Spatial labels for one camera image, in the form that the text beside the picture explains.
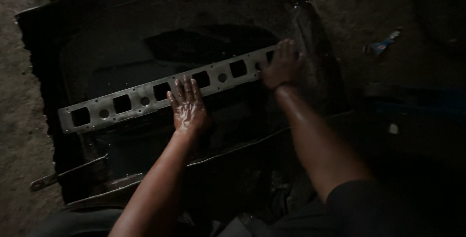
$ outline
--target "forearm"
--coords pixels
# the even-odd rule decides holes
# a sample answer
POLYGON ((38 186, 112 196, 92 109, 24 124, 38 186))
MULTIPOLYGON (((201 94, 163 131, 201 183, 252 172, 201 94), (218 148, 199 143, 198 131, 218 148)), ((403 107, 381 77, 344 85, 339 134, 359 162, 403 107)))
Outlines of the forearm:
POLYGON ((341 142, 295 87, 281 86, 275 96, 290 123, 296 154, 324 202, 336 186, 371 178, 364 163, 341 142))
POLYGON ((109 236, 169 236, 176 223, 182 175, 195 137, 176 131, 144 177, 109 236))

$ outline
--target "concrete floor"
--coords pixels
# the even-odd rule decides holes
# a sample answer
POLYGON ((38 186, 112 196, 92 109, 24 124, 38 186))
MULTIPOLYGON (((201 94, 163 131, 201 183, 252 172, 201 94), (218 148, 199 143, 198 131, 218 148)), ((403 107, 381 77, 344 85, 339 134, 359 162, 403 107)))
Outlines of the concrete floor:
MULTIPOLYGON (((464 86, 466 63, 447 58, 414 21, 412 0, 311 0, 340 58, 348 96, 357 104, 368 82, 464 86), (362 53, 398 26, 382 58, 362 53)), ((30 193, 29 183, 53 173, 53 145, 47 137, 38 80, 13 15, 46 0, 0 0, 0 232, 23 236, 63 204, 60 187, 30 193)))

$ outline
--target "oily hand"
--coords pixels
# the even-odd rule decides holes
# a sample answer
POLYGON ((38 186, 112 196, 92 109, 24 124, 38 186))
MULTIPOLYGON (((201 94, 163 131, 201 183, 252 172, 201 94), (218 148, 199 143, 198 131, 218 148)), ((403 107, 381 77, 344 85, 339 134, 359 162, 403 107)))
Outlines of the oily hand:
POLYGON ((175 98, 171 91, 167 92, 167 98, 173 109, 175 128, 177 131, 193 132, 196 136, 201 135, 209 128, 212 120, 204 107, 196 80, 183 75, 183 86, 184 91, 181 89, 181 81, 176 79, 175 92, 177 97, 175 98))
POLYGON ((283 83, 294 82, 303 64, 304 56, 294 57, 294 40, 282 40, 275 47, 274 57, 270 65, 267 61, 260 62, 260 75, 266 87, 275 90, 283 83))

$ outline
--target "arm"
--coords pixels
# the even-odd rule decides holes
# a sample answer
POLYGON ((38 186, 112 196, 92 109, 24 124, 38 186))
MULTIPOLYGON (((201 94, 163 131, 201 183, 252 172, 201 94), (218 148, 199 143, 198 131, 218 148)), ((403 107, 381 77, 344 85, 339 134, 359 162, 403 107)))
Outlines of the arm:
POLYGON ((274 91, 285 112, 293 136, 296 154, 312 181, 319 197, 326 202, 338 185, 351 180, 371 180, 372 176, 354 152, 327 127, 300 96, 294 82, 303 55, 294 58, 293 40, 277 44, 270 65, 261 62, 264 84, 274 91))
POLYGON ((164 152, 137 187, 110 232, 120 236, 170 236, 180 212, 181 182, 196 138, 211 120, 195 79, 184 76, 184 89, 175 81, 178 98, 167 92, 176 131, 164 152))

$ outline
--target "metal bar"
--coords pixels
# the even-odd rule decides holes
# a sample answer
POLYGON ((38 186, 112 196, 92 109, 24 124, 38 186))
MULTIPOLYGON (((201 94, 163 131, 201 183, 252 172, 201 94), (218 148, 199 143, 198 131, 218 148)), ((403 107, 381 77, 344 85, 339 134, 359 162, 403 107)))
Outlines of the metal bar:
POLYGON ((205 71, 209 77, 210 85, 200 89, 202 96, 208 96, 220 91, 234 88, 236 85, 255 81, 259 79, 259 71, 256 68, 258 60, 266 60, 267 53, 273 52, 274 46, 259 49, 244 55, 236 56, 224 61, 213 63, 190 71, 175 74, 136 87, 118 91, 92 100, 71 105, 58 110, 61 128, 64 133, 85 133, 91 130, 102 129, 111 126, 119 121, 140 117, 159 109, 170 106, 170 102, 164 97, 157 101, 154 94, 154 86, 167 84, 171 90, 175 88, 175 79, 182 79, 183 75, 192 75, 205 71), (246 66, 246 74, 233 77, 230 64, 243 61, 246 66), (117 113, 114 106, 114 98, 128 95, 131 101, 131 109, 117 113), (87 108, 90 115, 90 122, 84 125, 75 126, 72 112, 87 108))
POLYGON ((88 165, 90 165, 90 164, 92 164, 92 163, 96 163, 96 162, 101 161, 101 160, 103 160, 103 159, 105 159, 105 158, 107 158, 107 154, 106 154, 105 156, 102 156, 102 157, 100 157, 100 158, 97 158, 97 159, 95 159, 95 160, 93 160, 93 161, 90 161, 90 162, 88 162, 88 163, 84 163, 84 164, 82 164, 82 165, 80 165, 80 166, 78 166, 78 167, 75 167, 75 168, 73 168, 73 169, 67 170, 67 171, 64 172, 64 173, 60 173, 60 174, 54 173, 54 174, 50 174, 50 175, 47 175, 47 176, 45 176, 45 177, 42 177, 42 178, 40 178, 40 179, 38 179, 38 180, 33 181, 33 182, 31 183, 31 185, 29 186, 29 189, 30 189, 31 191, 38 191, 38 190, 40 190, 40 189, 43 189, 43 188, 45 188, 45 187, 48 187, 48 186, 50 186, 50 185, 52 185, 52 184, 54 184, 54 183, 57 183, 57 182, 58 182, 58 179, 59 179, 61 176, 64 176, 64 175, 66 175, 66 174, 68 174, 68 173, 70 173, 70 172, 73 172, 73 171, 75 171, 75 170, 84 168, 84 167, 86 167, 86 166, 88 166, 88 165))

